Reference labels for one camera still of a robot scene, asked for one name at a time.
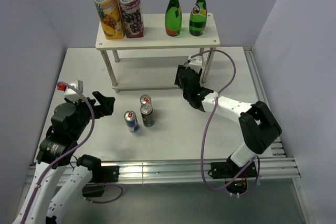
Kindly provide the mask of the blue red bull can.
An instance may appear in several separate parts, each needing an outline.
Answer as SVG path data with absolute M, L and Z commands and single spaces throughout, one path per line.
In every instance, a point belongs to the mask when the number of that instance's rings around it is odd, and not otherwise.
M 124 120 L 130 132 L 136 132 L 139 130 L 139 124 L 134 111 L 126 111 L 124 114 Z

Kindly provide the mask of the black energy can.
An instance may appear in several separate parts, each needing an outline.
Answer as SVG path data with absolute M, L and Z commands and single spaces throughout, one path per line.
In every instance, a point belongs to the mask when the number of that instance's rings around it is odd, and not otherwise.
M 146 103 L 141 105 L 140 112 L 142 116 L 142 121 L 144 126 L 151 127 L 154 125 L 154 117 L 153 117 L 153 107 L 151 104 Z
M 190 63 L 189 61 L 185 62 L 185 63 L 183 64 L 183 67 L 184 67 L 184 68 L 187 68 L 187 67 L 189 66 L 189 63 Z

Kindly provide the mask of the green bottle with label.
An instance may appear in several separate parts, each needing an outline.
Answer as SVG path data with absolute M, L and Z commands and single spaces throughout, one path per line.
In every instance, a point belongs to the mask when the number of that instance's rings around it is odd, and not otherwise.
M 206 0 L 197 0 L 190 14 L 189 32 L 193 36 L 201 36 L 207 22 Z

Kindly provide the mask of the plain green glass bottle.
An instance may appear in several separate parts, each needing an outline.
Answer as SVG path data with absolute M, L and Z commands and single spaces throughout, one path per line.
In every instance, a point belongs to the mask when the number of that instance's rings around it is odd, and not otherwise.
M 179 0 L 170 0 L 165 12 L 165 31 L 169 36 L 177 36 L 182 28 L 182 12 Z

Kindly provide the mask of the black energy can front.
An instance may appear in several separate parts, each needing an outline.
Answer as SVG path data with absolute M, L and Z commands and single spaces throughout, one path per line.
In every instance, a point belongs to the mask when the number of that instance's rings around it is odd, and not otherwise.
M 189 61 L 185 62 L 185 63 L 183 64 L 183 67 L 184 67 L 184 68 L 187 68 L 187 67 L 189 66 L 189 63 L 190 63 Z

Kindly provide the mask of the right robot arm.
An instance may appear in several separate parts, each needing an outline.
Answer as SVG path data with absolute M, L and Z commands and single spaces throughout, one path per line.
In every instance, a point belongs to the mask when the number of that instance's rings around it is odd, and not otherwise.
M 183 91 L 183 98 L 191 107 L 216 113 L 240 126 L 244 142 L 228 158 L 227 164 L 230 175 L 240 176 L 245 165 L 262 154 L 282 134 L 282 129 L 266 103 L 245 103 L 220 96 L 202 87 L 200 77 L 201 74 L 194 69 L 179 65 L 175 85 Z

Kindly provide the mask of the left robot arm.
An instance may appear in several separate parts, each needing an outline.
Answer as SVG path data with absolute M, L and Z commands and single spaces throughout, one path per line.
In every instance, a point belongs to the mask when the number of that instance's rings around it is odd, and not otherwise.
M 93 99 L 80 92 L 76 95 L 73 99 L 65 97 L 65 102 L 54 110 L 51 126 L 39 146 L 33 181 L 15 223 L 60 223 L 76 193 L 89 182 L 103 181 L 101 160 L 85 154 L 56 191 L 86 126 L 110 116 L 114 110 L 114 97 L 105 97 L 98 91 L 93 92 Z

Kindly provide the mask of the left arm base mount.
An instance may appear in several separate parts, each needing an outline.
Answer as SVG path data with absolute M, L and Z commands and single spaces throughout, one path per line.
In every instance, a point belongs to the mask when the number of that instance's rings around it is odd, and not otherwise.
M 102 166 L 98 175 L 89 181 L 88 184 L 116 183 L 119 177 L 119 166 Z M 98 198 L 103 195 L 107 186 L 85 186 L 82 195 L 86 198 Z

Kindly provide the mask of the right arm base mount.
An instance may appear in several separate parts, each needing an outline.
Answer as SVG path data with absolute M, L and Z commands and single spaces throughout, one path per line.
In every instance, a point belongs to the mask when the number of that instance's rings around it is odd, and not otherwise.
M 241 196 L 246 194 L 253 186 L 258 184 L 260 175 L 260 164 L 252 161 L 246 168 L 236 167 L 234 163 L 212 162 L 208 175 L 212 179 L 223 179 L 229 183 L 234 176 L 239 176 L 229 184 L 225 190 L 230 196 Z

